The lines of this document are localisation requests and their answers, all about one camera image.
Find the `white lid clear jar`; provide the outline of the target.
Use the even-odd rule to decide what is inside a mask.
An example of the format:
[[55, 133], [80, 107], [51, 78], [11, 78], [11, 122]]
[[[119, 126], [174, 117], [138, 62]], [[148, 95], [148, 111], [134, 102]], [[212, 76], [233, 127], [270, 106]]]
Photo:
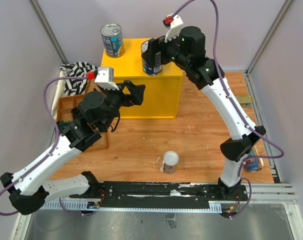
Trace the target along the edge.
[[179, 155], [173, 150], [167, 151], [163, 155], [163, 161], [160, 171], [166, 174], [173, 174], [176, 171], [178, 163]]

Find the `blue label tin can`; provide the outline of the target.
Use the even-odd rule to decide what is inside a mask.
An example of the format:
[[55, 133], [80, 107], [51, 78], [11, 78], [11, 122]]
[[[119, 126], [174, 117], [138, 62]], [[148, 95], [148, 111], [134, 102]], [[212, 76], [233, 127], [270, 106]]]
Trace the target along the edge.
[[100, 29], [102, 42], [106, 54], [111, 58], [118, 58], [125, 54], [122, 28], [116, 23], [109, 23]]

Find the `yellow wooden box counter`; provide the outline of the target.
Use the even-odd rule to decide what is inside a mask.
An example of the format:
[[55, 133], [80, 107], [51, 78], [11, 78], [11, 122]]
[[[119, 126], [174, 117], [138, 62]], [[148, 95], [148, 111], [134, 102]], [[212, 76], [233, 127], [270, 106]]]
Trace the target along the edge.
[[175, 119], [183, 82], [183, 71], [174, 63], [162, 67], [158, 75], [143, 71], [141, 44], [146, 38], [125, 38], [125, 53], [121, 57], [109, 57], [103, 52], [102, 67], [114, 68], [114, 82], [130, 80], [135, 85], [145, 85], [142, 105], [121, 107], [122, 119]]

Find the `gold rectangular tin can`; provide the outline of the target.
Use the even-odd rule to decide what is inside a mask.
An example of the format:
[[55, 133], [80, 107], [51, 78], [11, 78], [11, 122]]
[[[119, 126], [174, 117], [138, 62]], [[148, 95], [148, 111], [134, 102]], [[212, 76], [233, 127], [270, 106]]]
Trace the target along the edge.
[[249, 108], [253, 103], [253, 98], [250, 95], [237, 96], [236, 99], [243, 108]]

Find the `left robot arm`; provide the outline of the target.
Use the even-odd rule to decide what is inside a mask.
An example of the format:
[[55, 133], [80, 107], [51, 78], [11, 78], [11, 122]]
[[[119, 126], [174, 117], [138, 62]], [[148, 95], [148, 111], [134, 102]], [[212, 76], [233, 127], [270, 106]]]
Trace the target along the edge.
[[120, 118], [121, 107], [140, 106], [146, 89], [144, 84], [135, 85], [130, 80], [112, 83], [111, 88], [102, 84], [98, 87], [72, 109], [73, 120], [46, 152], [22, 170], [6, 172], [0, 177], [12, 206], [22, 215], [36, 212], [51, 200], [71, 195], [93, 198], [98, 194], [99, 182], [90, 171], [61, 180], [48, 179], [62, 165], [97, 142], [113, 120]]

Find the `black rolled cloth middle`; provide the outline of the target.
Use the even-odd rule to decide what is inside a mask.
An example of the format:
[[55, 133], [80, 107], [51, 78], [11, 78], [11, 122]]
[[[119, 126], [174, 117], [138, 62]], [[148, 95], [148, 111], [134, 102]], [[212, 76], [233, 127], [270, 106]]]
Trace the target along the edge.
[[76, 106], [75, 108], [73, 108], [71, 110], [71, 115], [72, 115], [72, 119], [73, 120], [81, 118], [82, 114], [81, 114], [80, 108], [78, 106]]

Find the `wooden compartment tray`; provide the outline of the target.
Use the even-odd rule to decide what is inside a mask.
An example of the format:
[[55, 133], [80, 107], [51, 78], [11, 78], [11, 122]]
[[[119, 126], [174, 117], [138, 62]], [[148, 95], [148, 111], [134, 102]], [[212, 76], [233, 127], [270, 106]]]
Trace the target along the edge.
[[[72, 121], [72, 109], [84, 99], [85, 94], [64, 96], [58, 99], [56, 121]], [[101, 138], [91, 145], [85, 153], [107, 150], [110, 146], [109, 133], [102, 132]]]

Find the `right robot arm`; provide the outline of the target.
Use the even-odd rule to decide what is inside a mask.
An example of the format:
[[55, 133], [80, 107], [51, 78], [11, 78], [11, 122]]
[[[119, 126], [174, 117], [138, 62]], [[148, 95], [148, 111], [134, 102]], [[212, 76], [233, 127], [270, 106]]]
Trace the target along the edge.
[[198, 27], [187, 26], [172, 40], [165, 36], [149, 39], [141, 56], [149, 67], [174, 63], [220, 114], [230, 138], [220, 145], [225, 161], [218, 179], [218, 195], [223, 200], [230, 200], [241, 185], [243, 163], [253, 146], [266, 134], [266, 129], [257, 126], [242, 109], [230, 90], [224, 71], [214, 59], [206, 56], [205, 42], [206, 37]]

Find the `black white striped cloth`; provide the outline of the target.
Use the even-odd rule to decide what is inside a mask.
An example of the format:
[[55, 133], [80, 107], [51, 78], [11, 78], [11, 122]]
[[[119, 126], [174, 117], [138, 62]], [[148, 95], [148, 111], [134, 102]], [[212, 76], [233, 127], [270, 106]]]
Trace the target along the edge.
[[[94, 72], [97, 67], [88, 62], [75, 62], [63, 64], [59, 68], [64, 77], [85, 77], [87, 73]], [[87, 79], [66, 79], [64, 83], [64, 93], [67, 96], [82, 95], [85, 93], [89, 81]]]

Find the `dark blue tin can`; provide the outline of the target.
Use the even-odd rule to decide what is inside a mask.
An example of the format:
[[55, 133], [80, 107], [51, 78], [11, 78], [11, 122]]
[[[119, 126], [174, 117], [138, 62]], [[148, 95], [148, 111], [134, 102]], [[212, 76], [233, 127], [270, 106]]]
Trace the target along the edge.
[[149, 45], [149, 41], [146, 40], [140, 46], [142, 69], [147, 75], [156, 76], [163, 70], [161, 52], [159, 49], [150, 50]]

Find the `white plastic spoon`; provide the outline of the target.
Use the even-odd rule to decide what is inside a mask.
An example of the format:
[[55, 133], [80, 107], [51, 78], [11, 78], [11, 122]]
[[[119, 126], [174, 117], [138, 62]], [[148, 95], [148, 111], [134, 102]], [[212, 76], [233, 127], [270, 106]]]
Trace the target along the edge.
[[257, 161], [259, 162], [259, 164], [261, 165], [261, 167], [263, 168], [264, 167], [264, 160], [263, 160], [262, 157], [258, 157], [260, 154], [259, 154], [256, 146], [252, 147], [252, 152], [253, 152], [253, 155], [256, 156], [255, 158], [257, 159]]

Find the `blue yellow rolled cloth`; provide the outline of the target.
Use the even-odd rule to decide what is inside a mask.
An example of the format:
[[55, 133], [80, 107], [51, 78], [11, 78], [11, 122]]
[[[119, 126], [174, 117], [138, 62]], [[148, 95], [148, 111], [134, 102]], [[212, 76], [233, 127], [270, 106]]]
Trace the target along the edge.
[[56, 122], [57, 126], [58, 126], [58, 130], [59, 130], [59, 133], [61, 134], [64, 129], [69, 126], [69, 124], [71, 123], [71, 121], [69, 120], [59, 120]]

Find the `white cloth roll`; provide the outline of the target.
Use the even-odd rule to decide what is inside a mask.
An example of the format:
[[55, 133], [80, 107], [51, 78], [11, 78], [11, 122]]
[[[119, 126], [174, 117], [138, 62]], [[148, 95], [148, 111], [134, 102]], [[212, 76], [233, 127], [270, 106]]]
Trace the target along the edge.
[[61, 79], [56, 84], [56, 90], [51, 107], [51, 115], [55, 120], [57, 119], [59, 99], [65, 95], [65, 82], [66, 81], [64, 79]]

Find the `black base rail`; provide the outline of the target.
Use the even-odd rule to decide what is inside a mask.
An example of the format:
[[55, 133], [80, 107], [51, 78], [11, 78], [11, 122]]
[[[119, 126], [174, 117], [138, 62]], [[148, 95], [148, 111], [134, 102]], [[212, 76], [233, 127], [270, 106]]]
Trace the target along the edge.
[[89, 192], [72, 194], [72, 199], [99, 199], [103, 207], [148, 210], [209, 209], [210, 201], [247, 201], [248, 190], [240, 185], [227, 194], [218, 184], [191, 182], [100, 181]]

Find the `colourful tall can lying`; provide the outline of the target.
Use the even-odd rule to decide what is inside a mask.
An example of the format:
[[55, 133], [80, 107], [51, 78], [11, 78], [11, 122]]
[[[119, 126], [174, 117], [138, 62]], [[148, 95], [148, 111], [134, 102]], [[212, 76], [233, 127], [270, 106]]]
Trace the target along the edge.
[[258, 157], [251, 158], [245, 162], [244, 168], [249, 173], [261, 171], [263, 168], [263, 160]]

